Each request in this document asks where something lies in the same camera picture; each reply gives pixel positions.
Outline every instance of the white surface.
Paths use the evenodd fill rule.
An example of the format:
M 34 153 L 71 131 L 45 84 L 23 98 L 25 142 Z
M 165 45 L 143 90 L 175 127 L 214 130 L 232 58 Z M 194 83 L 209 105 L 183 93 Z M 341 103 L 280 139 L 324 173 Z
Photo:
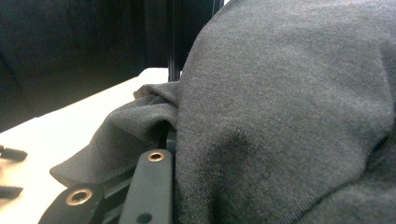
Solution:
M 134 91 L 167 78 L 167 69 L 150 68 L 139 77 L 0 133 L 2 145 L 29 154 L 20 163 L 0 160 L 0 186 L 24 188 L 19 198 L 0 200 L 0 223 L 37 223 L 65 189 L 50 176 L 50 168 L 88 145 L 106 115 L 131 102 Z

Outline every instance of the gray fabric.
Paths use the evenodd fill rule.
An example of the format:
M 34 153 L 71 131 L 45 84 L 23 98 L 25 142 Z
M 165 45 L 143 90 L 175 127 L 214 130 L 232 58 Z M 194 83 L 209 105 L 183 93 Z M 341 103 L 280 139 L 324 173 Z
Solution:
M 51 173 L 103 182 L 170 122 L 176 223 L 395 222 L 395 22 L 395 1 L 231 1 L 178 83 L 143 87 Z

